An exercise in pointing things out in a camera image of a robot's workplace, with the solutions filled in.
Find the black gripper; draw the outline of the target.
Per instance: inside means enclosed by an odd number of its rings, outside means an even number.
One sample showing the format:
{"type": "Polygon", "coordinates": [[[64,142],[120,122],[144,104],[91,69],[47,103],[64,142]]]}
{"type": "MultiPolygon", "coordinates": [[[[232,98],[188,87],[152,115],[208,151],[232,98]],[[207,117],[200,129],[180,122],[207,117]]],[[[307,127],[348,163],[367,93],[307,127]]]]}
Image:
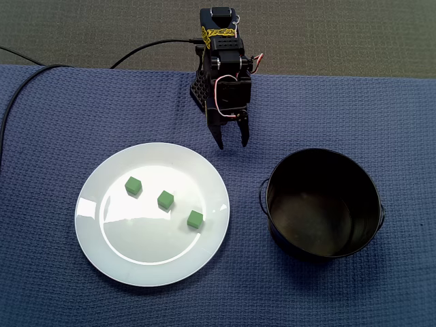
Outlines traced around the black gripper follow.
{"type": "Polygon", "coordinates": [[[236,121],[241,133],[241,144],[249,141],[248,103],[251,99],[251,77],[241,74],[223,75],[212,79],[206,100],[206,122],[215,142],[223,150],[222,127],[236,121]]]}

